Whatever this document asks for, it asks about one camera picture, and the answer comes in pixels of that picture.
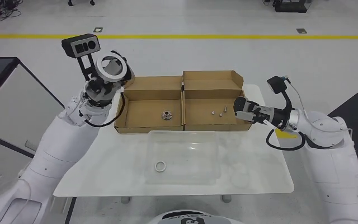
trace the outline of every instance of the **open cardboard box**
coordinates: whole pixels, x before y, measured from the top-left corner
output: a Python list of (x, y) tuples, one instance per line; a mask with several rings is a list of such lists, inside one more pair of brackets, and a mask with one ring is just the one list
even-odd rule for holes
[[(151, 130), (183, 130), (182, 76), (136, 77), (125, 89), (125, 107), (115, 122), (119, 133), (147, 133)], [(162, 113), (169, 110), (170, 120)]]
[(250, 129), (250, 122), (237, 119), (234, 114), (235, 99), (245, 96), (244, 79), (235, 71), (187, 71), (183, 72), (183, 80), (184, 130)]

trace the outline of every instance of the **transparent plastic container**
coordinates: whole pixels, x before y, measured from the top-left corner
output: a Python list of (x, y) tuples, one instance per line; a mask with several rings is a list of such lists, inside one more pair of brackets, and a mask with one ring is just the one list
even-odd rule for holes
[(215, 132), (149, 132), (144, 173), (148, 184), (215, 184), (220, 177)]

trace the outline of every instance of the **camera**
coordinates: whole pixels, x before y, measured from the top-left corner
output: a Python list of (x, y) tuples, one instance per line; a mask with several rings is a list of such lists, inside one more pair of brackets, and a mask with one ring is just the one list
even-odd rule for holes
[(71, 58), (80, 58), (101, 50), (98, 38), (94, 34), (83, 34), (62, 40), (62, 48)]

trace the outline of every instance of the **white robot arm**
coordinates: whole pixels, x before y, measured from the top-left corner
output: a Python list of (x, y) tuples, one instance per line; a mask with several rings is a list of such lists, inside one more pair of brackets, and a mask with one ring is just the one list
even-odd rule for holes
[[(123, 111), (124, 107), (113, 120), (103, 124), (117, 90), (123, 91), (134, 80), (126, 59), (114, 50), (94, 64), (91, 53), (100, 50), (95, 35), (63, 40), (62, 47), (68, 56), (78, 59), (86, 85), (50, 124), (17, 183), (0, 196), (1, 224), (42, 223), (61, 178), (84, 156), (99, 128), (111, 124)], [(91, 64), (88, 68), (82, 62), (85, 55)]]
[(236, 117), (252, 123), (271, 125), (284, 132), (298, 132), (302, 143), (297, 147), (281, 148), (270, 144), (274, 129), (267, 136), (266, 143), (284, 151), (305, 146), (307, 168), (318, 188), (329, 222), (357, 224), (358, 160), (346, 123), (342, 118), (330, 118), (320, 112), (306, 113), (301, 99), (303, 111), (293, 109), (285, 92), (285, 81), (291, 84), (287, 77), (275, 76), (267, 80), (275, 94), (283, 94), (286, 100), (283, 110), (259, 106), (245, 97), (239, 97), (234, 103)]

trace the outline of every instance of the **white table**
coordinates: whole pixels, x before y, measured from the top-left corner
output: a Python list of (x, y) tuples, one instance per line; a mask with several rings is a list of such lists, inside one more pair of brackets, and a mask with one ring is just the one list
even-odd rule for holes
[[(246, 96), (265, 105), (256, 85)], [(114, 99), (110, 118), (117, 109)], [(254, 124), (246, 132), (219, 132), (221, 177), (215, 185), (149, 185), (144, 180), (147, 134), (118, 134), (101, 128), (86, 155), (62, 178), (57, 197), (140, 195), (227, 195), (291, 193), (294, 185), (281, 151), (266, 145), (270, 128)], [(272, 135), (271, 143), (279, 145)]]

